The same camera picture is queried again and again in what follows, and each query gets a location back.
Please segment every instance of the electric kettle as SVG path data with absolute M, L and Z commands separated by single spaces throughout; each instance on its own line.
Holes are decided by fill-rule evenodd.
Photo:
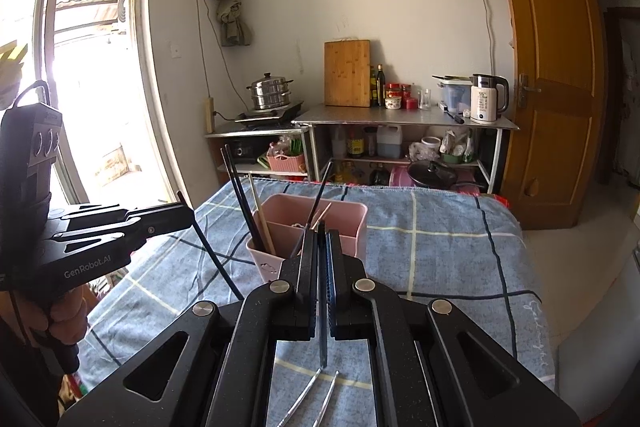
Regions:
M 494 123 L 509 107 L 509 83 L 506 78 L 490 74 L 471 77 L 471 120 L 476 123 Z M 498 89 L 504 88 L 504 104 L 498 108 Z

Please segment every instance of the light switch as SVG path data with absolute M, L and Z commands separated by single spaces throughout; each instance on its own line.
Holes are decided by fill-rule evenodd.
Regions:
M 169 48 L 171 49 L 171 58 L 180 58 L 180 50 L 177 44 L 170 42 Z

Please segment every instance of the gas stove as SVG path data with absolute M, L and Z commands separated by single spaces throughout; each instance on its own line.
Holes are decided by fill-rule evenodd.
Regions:
M 292 102 L 276 109 L 251 110 L 238 115 L 237 123 L 248 129 L 290 123 L 300 112 L 303 102 Z

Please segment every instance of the stainless steel pot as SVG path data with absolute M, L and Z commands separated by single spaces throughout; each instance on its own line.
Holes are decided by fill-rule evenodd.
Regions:
M 247 86 L 251 90 L 251 99 L 256 111 L 276 109 L 289 105 L 289 84 L 293 80 L 287 80 L 284 76 L 271 76 L 265 73 L 264 77 Z

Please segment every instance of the silver chopstick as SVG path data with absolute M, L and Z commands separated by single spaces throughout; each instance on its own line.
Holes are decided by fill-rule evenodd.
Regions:
M 299 407 L 299 405 L 305 399 L 305 396 L 307 395 L 309 390 L 311 390 L 311 387 L 313 386 L 314 382 L 316 381 L 316 379 L 320 375 L 321 371 L 322 371 L 322 367 L 319 367 L 318 370 L 316 371 L 316 374 L 311 377 L 311 380 L 309 380 L 309 383 L 302 390 L 302 393 L 300 394 L 298 399 L 293 403 L 293 405 L 291 406 L 291 409 L 289 409 L 287 411 L 286 415 L 284 415 L 284 418 L 282 419 L 282 421 L 280 423 L 278 423 L 277 427 L 282 427 L 285 423 L 287 423 L 291 419 L 291 417 L 293 416 L 293 413 L 296 412 L 296 409 Z
M 324 402 L 322 402 L 322 407 L 318 414 L 318 418 L 316 418 L 316 421 L 314 422 L 313 427 L 318 427 L 320 425 L 320 422 L 322 421 L 322 417 L 324 417 L 324 412 L 326 411 L 326 407 L 329 405 L 329 400 L 331 400 L 331 395 L 334 392 L 336 378 L 338 378 L 338 371 L 335 372 L 334 379 L 331 381 L 331 386 L 329 386 L 329 392 L 324 397 Z

